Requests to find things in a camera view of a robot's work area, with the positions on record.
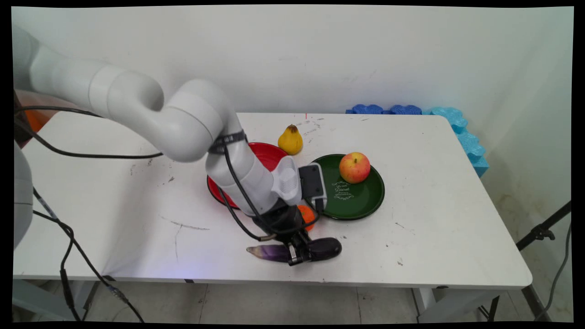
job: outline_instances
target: red apple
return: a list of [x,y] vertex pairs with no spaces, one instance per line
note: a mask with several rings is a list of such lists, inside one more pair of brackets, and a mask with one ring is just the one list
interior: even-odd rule
[[350,184],[360,183],[370,174],[370,161],[365,155],[352,152],[341,159],[339,173]]

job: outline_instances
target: floor tile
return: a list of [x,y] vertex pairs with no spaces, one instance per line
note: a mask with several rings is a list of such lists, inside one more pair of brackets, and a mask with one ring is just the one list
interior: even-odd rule
[[357,288],[362,324],[417,323],[417,305],[407,288]]
[[[483,305],[486,310],[489,312],[491,303],[486,303]],[[478,309],[475,309],[471,312],[468,312],[458,318],[453,322],[485,322],[487,321],[486,317],[481,314]],[[494,321],[522,321],[516,308],[514,307],[514,303],[510,298],[510,295],[506,292],[500,295],[500,300],[498,301],[498,307],[496,308],[495,318]]]
[[516,312],[518,312],[518,316],[520,317],[520,321],[533,321],[534,314],[532,314],[532,310],[530,306],[528,306],[528,302],[522,293],[522,290],[510,290],[508,291],[508,295],[512,300],[512,304],[516,308]]
[[[114,282],[145,322],[199,323],[205,297],[203,284]],[[86,321],[138,322],[132,310],[104,285],[95,292]]]
[[209,285],[201,323],[359,324],[354,287]]

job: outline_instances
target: purple eggplant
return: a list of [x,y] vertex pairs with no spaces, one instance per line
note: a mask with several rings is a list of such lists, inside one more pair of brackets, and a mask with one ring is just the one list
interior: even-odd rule
[[[298,257],[303,261],[316,262],[333,258],[341,253],[341,243],[335,238],[322,238],[309,241],[305,252],[300,252]],[[291,259],[290,250],[282,245],[260,245],[248,247],[246,250],[252,255],[267,261],[287,263]]]
[[260,259],[273,262],[287,263],[290,258],[290,251],[285,245],[260,245],[248,247],[246,251]]

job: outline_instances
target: yellow pear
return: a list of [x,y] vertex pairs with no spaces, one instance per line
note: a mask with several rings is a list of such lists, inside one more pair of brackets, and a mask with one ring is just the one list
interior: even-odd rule
[[290,125],[278,138],[278,147],[289,155],[295,155],[302,149],[302,137],[297,126]]

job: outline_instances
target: foam puzzle piece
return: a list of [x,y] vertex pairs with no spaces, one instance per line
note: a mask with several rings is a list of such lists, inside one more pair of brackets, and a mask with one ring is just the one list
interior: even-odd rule
[[476,161],[472,165],[473,165],[473,168],[475,169],[477,175],[480,178],[483,176],[483,174],[486,173],[487,169],[490,167],[490,165],[487,164],[487,161],[484,157],[481,157],[478,161]]
[[395,105],[391,107],[388,112],[390,114],[410,114],[410,115],[421,115],[422,110],[414,105]]
[[382,114],[383,108],[376,104],[365,106],[363,104],[357,104],[352,109],[345,111],[345,114]]
[[486,152],[486,149],[479,144],[479,138],[463,129],[462,133],[455,134],[463,150],[472,163],[476,163]]
[[462,133],[467,127],[467,120],[463,119],[463,114],[456,108],[452,107],[435,107],[431,109],[431,115],[440,115],[445,117],[455,133]]

